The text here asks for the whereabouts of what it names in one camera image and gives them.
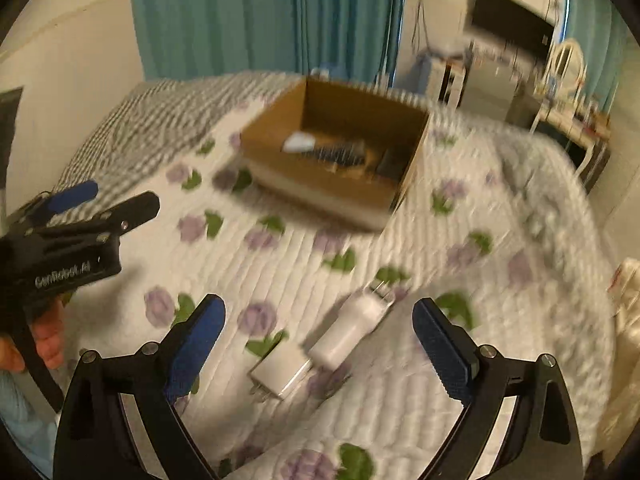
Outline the person left hand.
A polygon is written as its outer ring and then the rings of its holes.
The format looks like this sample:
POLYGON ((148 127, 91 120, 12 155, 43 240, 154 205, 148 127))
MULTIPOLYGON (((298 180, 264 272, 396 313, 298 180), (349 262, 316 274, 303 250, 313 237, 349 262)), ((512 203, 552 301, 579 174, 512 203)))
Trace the person left hand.
MULTIPOLYGON (((49 370, 56 370, 64 358, 64 304, 61 296, 55 297, 51 307, 32 323, 38 356, 49 370)), ((22 372, 24 359, 9 337, 2 336, 0 344, 0 368, 6 372, 22 372)))

